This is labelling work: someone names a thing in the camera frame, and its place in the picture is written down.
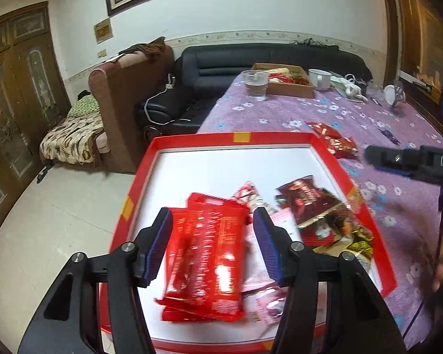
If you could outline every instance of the wooden door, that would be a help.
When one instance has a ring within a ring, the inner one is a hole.
[[[43,166],[29,145],[31,137],[16,115],[22,97],[0,54],[0,226],[21,193]]]
[[[10,66],[23,98],[22,110],[35,128],[38,144],[48,130],[66,117],[70,103],[60,80],[50,33],[11,48]]]

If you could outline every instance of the wall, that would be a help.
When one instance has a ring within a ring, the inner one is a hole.
[[[384,0],[150,0],[111,17],[114,38],[99,45],[93,25],[107,17],[105,0],[50,0],[50,17],[64,80],[101,62],[97,52],[104,48],[111,57],[158,36],[281,30],[387,51]],[[72,84],[85,86],[77,80]]]

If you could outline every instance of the white cable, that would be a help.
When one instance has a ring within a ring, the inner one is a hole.
[[[150,123],[152,123],[152,124],[156,124],[156,125],[167,125],[167,124],[170,124],[171,122],[177,121],[177,120],[171,120],[171,121],[169,121],[169,122],[166,122],[165,124],[160,124],[160,123],[158,123],[158,122],[154,122],[152,119],[149,118],[149,113],[148,113],[148,109],[147,109],[148,102],[149,102],[150,99],[153,99],[154,97],[157,97],[159,94],[166,93],[168,89],[172,89],[173,87],[174,87],[174,83],[173,83],[173,81],[171,81],[171,77],[170,77],[170,73],[169,73],[169,74],[167,75],[166,89],[164,89],[164,91],[162,91],[162,92],[159,92],[159,93],[156,94],[155,96],[152,96],[152,97],[148,98],[148,99],[146,100],[146,102],[144,103],[144,113],[146,114],[146,118],[148,119],[148,121],[149,121]],[[190,120],[185,119],[185,118],[181,118],[180,120],[181,120],[181,121],[190,121]]]

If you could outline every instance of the blanket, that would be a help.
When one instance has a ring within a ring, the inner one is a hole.
[[[98,158],[95,137],[103,132],[100,112],[66,118],[51,129],[40,144],[45,159],[58,159],[70,164],[92,163]]]

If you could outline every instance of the white mug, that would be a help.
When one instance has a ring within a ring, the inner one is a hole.
[[[309,69],[308,76],[312,85],[318,91],[326,91],[330,88],[332,74],[320,69]]]

